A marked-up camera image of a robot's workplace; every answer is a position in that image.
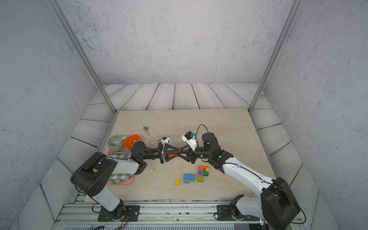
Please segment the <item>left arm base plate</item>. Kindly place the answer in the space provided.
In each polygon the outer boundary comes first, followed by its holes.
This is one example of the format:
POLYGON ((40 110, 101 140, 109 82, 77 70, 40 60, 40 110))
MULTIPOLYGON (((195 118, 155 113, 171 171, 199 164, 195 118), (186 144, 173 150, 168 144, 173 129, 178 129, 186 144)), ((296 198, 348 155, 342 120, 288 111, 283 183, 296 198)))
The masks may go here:
POLYGON ((98 222, 137 222, 140 213, 140 206, 120 205, 114 211, 108 211, 101 207, 98 222))

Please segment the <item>dark green lego brick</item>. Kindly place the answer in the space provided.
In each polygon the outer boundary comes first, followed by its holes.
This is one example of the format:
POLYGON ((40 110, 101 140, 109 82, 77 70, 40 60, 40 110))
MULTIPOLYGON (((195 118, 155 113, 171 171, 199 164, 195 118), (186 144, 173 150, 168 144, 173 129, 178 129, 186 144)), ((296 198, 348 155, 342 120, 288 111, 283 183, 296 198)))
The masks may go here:
POLYGON ((206 172, 206 171, 198 171, 198 174, 203 174, 204 176, 209 176, 209 172, 206 172))

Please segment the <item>long blue lego brick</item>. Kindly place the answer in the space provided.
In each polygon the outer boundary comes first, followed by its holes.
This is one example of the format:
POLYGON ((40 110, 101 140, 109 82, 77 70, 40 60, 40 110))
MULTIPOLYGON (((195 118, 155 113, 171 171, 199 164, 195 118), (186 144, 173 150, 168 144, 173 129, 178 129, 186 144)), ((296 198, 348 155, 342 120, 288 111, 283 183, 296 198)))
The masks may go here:
POLYGON ((190 182, 195 182, 195 176, 194 175, 191 175, 191 174, 184 174, 183 176, 183 182, 184 183, 190 183, 190 182))

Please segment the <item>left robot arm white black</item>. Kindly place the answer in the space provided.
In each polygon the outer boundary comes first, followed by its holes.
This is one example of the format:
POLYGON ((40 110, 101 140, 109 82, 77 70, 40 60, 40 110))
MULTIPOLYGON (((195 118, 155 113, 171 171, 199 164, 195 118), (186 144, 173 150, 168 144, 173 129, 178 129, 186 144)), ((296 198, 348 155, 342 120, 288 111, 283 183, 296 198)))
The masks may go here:
POLYGON ((142 141, 131 147, 129 159, 114 158, 101 152, 93 154, 71 176, 71 183, 80 192, 85 193, 109 213, 122 213, 124 202, 107 186, 122 174, 139 175, 147 167, 145 160, 159 159, 168 162, 179 154, 183 148, 169 144, 168 139, 160 140, 156 148, 149 148, 142 141))

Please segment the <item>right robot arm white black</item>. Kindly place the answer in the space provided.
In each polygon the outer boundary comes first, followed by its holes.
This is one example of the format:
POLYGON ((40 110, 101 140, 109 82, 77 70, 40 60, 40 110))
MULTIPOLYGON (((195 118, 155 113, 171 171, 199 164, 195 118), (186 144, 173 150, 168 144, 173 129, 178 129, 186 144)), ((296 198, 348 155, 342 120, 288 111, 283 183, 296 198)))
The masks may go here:
POLYGON ((237 179, 257 195, 257 199, 251 200, 239 194, 230 202, 227 214, 215 215, 217 220, 228 217, 242 220, 246 216, 253 216, 265 221, 275 230, 285 230, 302 212, 284 179, 272 179, 244 165, 220 147, 213 133, 202 135, 202 147, 198 146, 196 135, 192 132, 186 133, 182 139, 187 145, 173 153, 167 153, 166 158, 180 157, 190 163, 195 163, 197 159, 206 159, 214 169, 237 179))

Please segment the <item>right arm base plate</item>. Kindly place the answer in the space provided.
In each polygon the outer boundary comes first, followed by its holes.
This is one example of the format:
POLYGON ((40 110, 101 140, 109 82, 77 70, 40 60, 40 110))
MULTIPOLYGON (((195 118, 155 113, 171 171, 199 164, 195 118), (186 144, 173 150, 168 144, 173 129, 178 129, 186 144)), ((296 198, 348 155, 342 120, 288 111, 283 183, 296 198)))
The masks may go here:
POLYGON ((214 214, 214 218, 217 221, 258 221, 259 218, 254 216, 244 216, 240 214, 238 217, 234 217, 230 205, 217 205, 217 212, 214 214))

